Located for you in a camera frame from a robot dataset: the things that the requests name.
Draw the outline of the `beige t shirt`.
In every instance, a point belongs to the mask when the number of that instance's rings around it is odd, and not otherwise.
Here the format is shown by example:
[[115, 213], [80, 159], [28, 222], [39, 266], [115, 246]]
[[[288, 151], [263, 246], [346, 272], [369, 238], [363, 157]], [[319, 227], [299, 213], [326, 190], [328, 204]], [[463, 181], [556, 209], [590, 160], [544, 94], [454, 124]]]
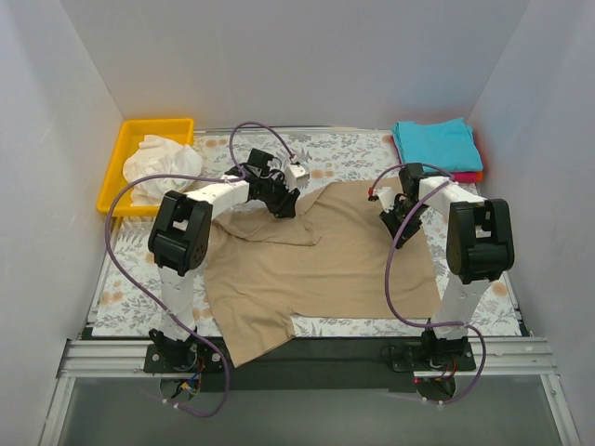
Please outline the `beige t shirt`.
[[425, 235], [392, 250], [369, 187], [332, 182], [300, 198], [294, 218], [259, 208], [214, 220], [205, 293], [235, 366], [291, 339], [294, 315], [424, 320], [437, 311]]

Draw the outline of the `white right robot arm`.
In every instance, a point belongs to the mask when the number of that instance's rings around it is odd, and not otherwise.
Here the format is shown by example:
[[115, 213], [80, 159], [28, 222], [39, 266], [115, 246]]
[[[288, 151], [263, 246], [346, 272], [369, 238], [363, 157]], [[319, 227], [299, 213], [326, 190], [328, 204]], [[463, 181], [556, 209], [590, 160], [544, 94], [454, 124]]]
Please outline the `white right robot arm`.
[[453, 175], [437, 166], [398, 164], [401, 189], [375, 181], [368, 199], [378, 202], [379, 215], [398, 250], [420, 231], [421, 217], [432, 209], [447, 219], [445, 256], [450, 274], [437, 312], [425, 323], [399, 320], [421, 329], [420, 336], [389, 349], [397, 372], [474, 369], [469, 344], [470, 320], [489, 286], [511, 269], [514, 244], [509, 205], [462, 189]]

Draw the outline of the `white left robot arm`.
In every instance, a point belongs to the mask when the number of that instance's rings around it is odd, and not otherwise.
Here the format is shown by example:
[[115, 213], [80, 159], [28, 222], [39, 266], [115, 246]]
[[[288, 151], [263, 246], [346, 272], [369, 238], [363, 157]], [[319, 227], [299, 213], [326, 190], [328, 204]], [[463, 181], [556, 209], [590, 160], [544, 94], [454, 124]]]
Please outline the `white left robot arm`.
[[149, 251], [158, 267], [161, 301], [167, 315], [150, 330], [157, 354], [176, 371], [186, 372], [198, 359], [192, 316], [193, 284], [205, 260], [211, 222], [234, 206], [261, 201], [276, 218], [296, 216], [300, 189], [308, 183], [307, 167], [291, 161], [282, 170], [271, 166], [273, 156], [253, 149], [246, 162], [218, 180], [192, 192], [165, 194], [149, 237]]

